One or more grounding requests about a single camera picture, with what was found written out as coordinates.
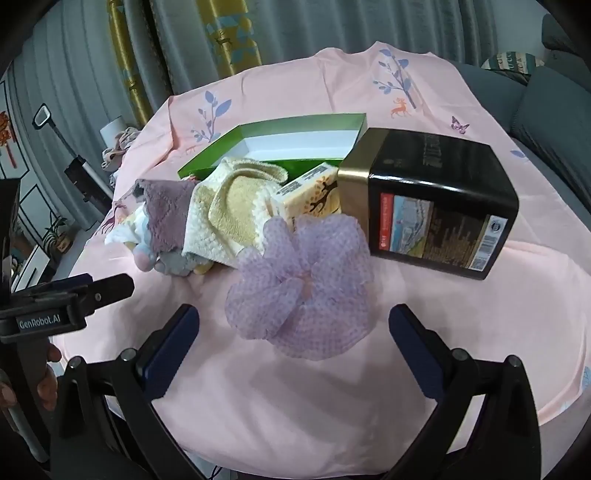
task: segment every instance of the product label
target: product label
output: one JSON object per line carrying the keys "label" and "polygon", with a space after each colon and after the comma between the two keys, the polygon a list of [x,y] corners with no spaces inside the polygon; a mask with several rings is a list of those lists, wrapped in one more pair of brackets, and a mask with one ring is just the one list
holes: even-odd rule
{"label": "product label", "polygon": [[476,218],[428,200],[381,193],[379,249],[483,271],[507,219]]}
{"label": "product label", "polygon": [[484,234],[478,244],[478,249],[474,254],[474,259],[470,264],[470,270],[483,271],[495,250],[497,243],[505,230],[507,219],[491,215],[486,224]]}

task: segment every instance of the hand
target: hand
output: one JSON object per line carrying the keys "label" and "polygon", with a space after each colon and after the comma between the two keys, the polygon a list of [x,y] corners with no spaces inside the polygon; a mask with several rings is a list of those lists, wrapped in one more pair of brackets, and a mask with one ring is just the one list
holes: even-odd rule
{"label": "hand", "polygon": [[[49,344],[47,349],[47,360],[50,362],[59,362],[61,352],[55,345]],[[43,407],[46,410],[53,411],[57,404],[57,378],[52,368],[47,365],[45,377],[37,385],[37,394],[43,401]],[[17,397],[12,388],[0,382],[0,407],[10,408],[17,404]]]}

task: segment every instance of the blue gripper pad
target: blue gripper pad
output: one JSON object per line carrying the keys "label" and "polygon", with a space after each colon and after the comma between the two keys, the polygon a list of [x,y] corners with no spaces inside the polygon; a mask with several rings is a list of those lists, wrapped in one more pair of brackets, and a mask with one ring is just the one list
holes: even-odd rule
{"label": "blue gripper pad", "polygon": [[390,335],[413,372],[423,395],[439,402],[444,394],[444,374],[435,352],[432,353],[428,346],[428,334],[434,332],[427,330],[405,304],[396,305],[390,310],[388,324]]}
{"label": "blue gripper pad", "polygon": [[146,340],[136,368],[149,401],[164,396],[198,333],[199,313],[195,307],[184,304],[164,328]]}

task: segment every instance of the purple towel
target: purple towel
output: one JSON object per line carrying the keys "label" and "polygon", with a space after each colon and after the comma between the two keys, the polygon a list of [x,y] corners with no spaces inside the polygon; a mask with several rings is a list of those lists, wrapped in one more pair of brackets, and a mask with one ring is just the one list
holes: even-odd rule
{"label": "purple towel", "polygon": [[193,180],[138,180],[134,196],[146,203],[150,247],[156,254],[183,249]]}

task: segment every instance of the floor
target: floor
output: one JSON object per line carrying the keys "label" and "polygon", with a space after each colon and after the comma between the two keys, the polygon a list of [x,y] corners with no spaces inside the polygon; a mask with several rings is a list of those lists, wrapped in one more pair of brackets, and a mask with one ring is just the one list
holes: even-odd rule
{"label": "floor", "polygon": [[53,276],[52,280],[62,280],[64,278],[68,278],[72,268],[74,268],[74,264],[78,260],[78,257],[82,253],[82,249],[84,245],[88,241],[88,239],[95,233],[96,229],[99,227],[99,222],[96,222],[88,231],[80,230],[72,243],[70,249],[66,252],[66,254],[61,258],[60,264],[57,267],[56,274]]}

